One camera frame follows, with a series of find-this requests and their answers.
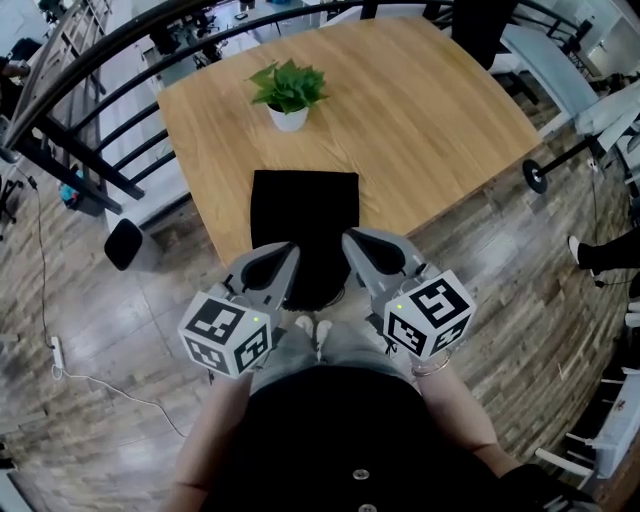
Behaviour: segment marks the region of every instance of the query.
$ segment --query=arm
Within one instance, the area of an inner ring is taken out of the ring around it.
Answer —
[[[451,365],[417,382],[437,427],[451,441],[472,452],[497,477],[520,466],[500,448],[489,416]]]
[[[209,494],[225,449],[249,402],[252,373],[237,380],[216,376],[202,412],[184,442],[164,512],[195,512]]]

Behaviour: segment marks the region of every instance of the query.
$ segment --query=black stool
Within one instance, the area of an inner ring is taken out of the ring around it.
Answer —
[[[2,190],[2,195],[0,195],[0,220],[2,220],[2,214],[5,213],[12,224],[17,222],[16,218],[11,215],[11,212],[7,208],[7,201],[9,200],[9,196],[13,193],[15,188],[23,188],[24,183],[21,181],[11,181],[7,180],[4,184],[4,189],[2,188],[2,178],[0,178],[0,190]],[[0,235],[0,242],[4,239],[2,235]]]

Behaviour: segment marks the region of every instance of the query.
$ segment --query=shoe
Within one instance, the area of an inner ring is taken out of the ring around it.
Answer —
[[[568,239],[567,242],[569,244],[569,250],[571,251],[571,256],[573,256],[573,259],[576,262],[576,265],[580,265],[580,262],[578,261],[578,247],[580,246],[580,240],[578,240],[575,236],[571,235]]]
[[[329,335],[329,331],[333,327],[333,322],[329,320],[323,320],[318,324],[318,328],[316,329],[316,341],[318,342],[318,353],[322,349],[322,345],[324,344],[324,340],[327,339]]]
[[[309,338],[313,338],[313,320],[306,315],[300,315],[296,318],[295,325],[300,327]]]

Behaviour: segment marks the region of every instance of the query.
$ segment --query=power strip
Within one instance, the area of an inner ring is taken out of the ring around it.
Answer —
[[[53,345],[53,364],[60,370],[64,370],[64,357],[62,357],[62,347],[60,346],[60,338],[51,337],[51,345]]]

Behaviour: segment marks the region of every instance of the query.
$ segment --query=wooden table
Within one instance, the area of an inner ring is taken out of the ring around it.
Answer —
[[[330,98],[302,130],[283,133],[266,106],[250,104],[255,86],[246,79],[290,57],[325,71]],[[344,23],[263,44],[181,80],[158,102],[226,264],[251,249],[256,169],[357,172],[361,225],[406,234],[541,142],[493,78],[423,18]]]

